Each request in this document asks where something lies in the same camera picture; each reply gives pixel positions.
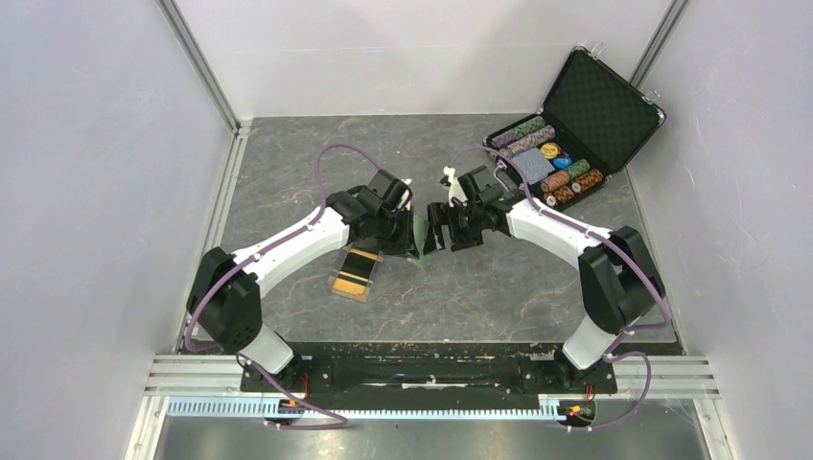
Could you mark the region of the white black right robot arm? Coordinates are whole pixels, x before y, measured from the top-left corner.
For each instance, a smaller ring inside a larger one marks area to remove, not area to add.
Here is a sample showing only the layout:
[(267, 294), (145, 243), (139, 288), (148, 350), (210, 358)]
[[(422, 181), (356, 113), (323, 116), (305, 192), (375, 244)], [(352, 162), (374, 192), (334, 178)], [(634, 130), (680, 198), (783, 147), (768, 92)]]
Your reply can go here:
[(641, 234), (588, 225), (528, 197), (508, 191), (478, 167), (461, 176), (443, 170), (448, 197), (428, 207), (425, 255), (483, 244), (486, 231), (530, 242), (574, 267), (585, 315), (564, 342), (553, 366), (556, 383), (577, 391), (592, 379), (592, 367), (632, 332), (653, 308), (663, 309), (664, 289)]

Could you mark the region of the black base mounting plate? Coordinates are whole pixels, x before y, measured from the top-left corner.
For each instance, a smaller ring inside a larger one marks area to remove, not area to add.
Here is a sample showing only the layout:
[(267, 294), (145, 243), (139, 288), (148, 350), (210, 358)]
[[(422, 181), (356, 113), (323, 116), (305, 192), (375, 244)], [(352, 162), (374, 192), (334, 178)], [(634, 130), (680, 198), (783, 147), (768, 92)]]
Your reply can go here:
[(586, 371), (553, 342), (294, 342), (275, 379), (326, 409), (526, 409), (541, 395), (613, 395), (611, 365)]

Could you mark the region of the clear tray with cards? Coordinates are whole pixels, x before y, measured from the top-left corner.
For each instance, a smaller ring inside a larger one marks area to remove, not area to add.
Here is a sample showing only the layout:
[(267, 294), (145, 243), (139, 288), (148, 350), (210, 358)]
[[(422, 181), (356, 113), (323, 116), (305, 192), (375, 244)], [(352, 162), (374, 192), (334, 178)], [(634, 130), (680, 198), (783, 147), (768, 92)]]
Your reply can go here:
[(365, 303), (375, 283), (383, 256), (355, 246), (339, 251), (328, 278), (334, 295)]

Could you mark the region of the green card holder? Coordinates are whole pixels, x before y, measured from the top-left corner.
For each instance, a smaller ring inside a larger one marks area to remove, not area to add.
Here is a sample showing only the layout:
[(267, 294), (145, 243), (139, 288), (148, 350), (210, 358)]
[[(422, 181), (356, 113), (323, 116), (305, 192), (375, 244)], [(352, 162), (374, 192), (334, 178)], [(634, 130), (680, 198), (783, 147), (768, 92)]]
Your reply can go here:
[(411, 240), (412, 248), (407, 253), (407, 261), (419, 269), (425, 269), (428, 264), (425, 255), (425, 245), (428, 237), (428, 221), (419, 216), (415, 211), (411, 212)]

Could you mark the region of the black poker chip case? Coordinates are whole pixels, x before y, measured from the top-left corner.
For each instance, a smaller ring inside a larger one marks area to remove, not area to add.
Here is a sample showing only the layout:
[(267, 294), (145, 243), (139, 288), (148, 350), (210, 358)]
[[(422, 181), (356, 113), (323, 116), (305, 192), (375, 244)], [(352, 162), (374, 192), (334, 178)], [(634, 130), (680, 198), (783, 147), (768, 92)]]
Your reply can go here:
[(491, 158), (528, 152), (531, 192), (556, 210), (595, 194), (663, 125), (666, 113), (598, 54), (567, 57), (541, 106), (487, 135)]

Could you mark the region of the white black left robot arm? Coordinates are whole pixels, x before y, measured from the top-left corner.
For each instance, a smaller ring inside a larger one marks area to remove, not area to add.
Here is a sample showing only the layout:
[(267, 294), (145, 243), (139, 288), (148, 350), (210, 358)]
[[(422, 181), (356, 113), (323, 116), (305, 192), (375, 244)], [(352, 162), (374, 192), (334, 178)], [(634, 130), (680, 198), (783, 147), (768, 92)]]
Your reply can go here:
[(260, 365), (276, 389), (292, 389), (301, 365), (291, 345), (264, 323), (263, 298), (304, 265), (354, 242), (417, 256), (411, 199), (409, 181), (379, 170), (366, 185), (325, 195), (305, 218), (264, 241), (233, 253), (219, 246), (205, 252), (187, 300), (187, 349), (195, 348), (192, 329), (200, 326), (216, 348)]

